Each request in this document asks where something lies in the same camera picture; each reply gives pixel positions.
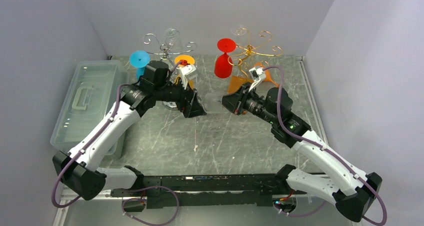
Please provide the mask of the blue plastic wine glass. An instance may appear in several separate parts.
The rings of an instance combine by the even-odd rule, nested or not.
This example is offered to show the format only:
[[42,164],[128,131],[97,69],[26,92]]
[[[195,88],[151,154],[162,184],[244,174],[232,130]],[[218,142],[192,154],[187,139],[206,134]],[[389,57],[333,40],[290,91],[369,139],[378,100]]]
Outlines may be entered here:
[[147,64],[150,62],[150,54],[143,50],[134,51],[129,56],[129,63],[135,68],[135,76],[138,81],[144,75]]

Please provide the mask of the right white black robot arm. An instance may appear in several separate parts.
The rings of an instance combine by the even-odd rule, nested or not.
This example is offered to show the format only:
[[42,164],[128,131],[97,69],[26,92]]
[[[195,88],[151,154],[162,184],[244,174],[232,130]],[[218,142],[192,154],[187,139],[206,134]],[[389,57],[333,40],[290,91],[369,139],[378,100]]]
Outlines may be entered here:
[[282,87],[273,87],[266,96],[249,90],[243,84],[236,92],[224,95],[221,103],[235,115],[244,111],[271,124],[271,133],[279,142],[311,160],[327,179],[306,173],[286,164],[275,174],[276,189],[287,194],[302,191],[334,205],[352,222],[366,219],[366,212],[375,200],[383,179],[376,172],[366,173],[342,158],[326,144],[302,118],[291,111],[293,100]]

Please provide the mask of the clear plastic storage box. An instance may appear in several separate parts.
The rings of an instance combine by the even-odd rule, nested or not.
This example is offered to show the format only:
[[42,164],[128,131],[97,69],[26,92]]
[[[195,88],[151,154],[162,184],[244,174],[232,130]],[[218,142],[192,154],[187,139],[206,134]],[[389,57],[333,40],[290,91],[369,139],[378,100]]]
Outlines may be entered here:
[[75,69],[50,144],[67,152],[80,143],[111,110],[118,86],[129,73],[118,60],[80,61]]

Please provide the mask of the orange plastic wine glass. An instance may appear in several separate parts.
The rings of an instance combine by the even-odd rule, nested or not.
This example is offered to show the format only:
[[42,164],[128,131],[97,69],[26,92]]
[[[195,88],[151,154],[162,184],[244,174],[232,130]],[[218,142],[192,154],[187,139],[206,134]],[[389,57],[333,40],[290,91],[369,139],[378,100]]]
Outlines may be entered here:
[[[254,66],[255,67],[258,66],[258,67],[261,67],[261,68],[266,68],[266,67],[269,66],[269,63],[267,61],[261,61],[261,62],[256,62],[254,64]],[[268,70],[265,71],[264,82],[269,82],[269,83],[272,83],[275,87],[279,87],[279,84],[274,81],[273,77],[271,76],[271,73]]]

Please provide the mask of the clear patterned wine glass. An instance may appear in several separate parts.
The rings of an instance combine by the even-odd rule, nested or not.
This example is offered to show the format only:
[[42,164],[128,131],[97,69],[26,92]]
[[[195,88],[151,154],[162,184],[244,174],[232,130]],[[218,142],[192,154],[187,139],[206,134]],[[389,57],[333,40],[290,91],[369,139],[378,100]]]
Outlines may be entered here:
[[248,44],[248,29],[242,24],[236,24],[231,27],[230,32],[232,33],[231,39],[236,44],[236,49],[230,53],[231,56],[237,57],[241,55]]

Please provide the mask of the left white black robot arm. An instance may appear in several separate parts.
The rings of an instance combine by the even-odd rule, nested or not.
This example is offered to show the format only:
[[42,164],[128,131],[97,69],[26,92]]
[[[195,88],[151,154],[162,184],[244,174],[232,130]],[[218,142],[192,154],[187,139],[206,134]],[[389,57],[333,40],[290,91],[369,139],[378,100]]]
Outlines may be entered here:
[[157,102],[175,103],[185,118],[205,116],[198,92],[189,84],[196,76],[197,68],[183,60],[173,69],[163,61],[147,63],[137,82],[118,87],[111,110],[80,143],[53,156],[57,182],[86,201],[104,190],[123,189],[131,196],[139,195],[145,186],[140,171],[132,166],[101,168],[100,163],[125,131]]

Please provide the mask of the yellow plastic wine glass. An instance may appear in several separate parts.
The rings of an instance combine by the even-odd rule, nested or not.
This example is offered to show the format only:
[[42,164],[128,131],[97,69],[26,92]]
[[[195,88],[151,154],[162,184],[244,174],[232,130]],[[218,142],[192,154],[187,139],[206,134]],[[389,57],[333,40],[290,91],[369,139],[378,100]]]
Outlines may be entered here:
[[178,79],[181,80],[182,85],[186,89],[188,86],[190,86],[191,89],[194,88],[193,79],[197,77],[198,72],[197,68],[195,66],[195,59],[190,55],[179,55],[174,60],[175,63],[180,62],[180,64],[177,67],[177,78],[175,82],[178,81]]

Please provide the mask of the red plastic wine glass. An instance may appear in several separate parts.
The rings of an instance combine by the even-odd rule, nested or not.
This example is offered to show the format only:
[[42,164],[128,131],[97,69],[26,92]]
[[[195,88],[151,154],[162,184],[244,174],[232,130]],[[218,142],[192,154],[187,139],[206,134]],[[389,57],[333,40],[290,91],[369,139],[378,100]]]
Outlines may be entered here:
[[220,79],[226,79],[232,74],[232,60],[229,62],[229,53],[236,49],[236,43],[230,38],[222,38],[217,42],[217,48],[222,54],[216,59],[214,74]]

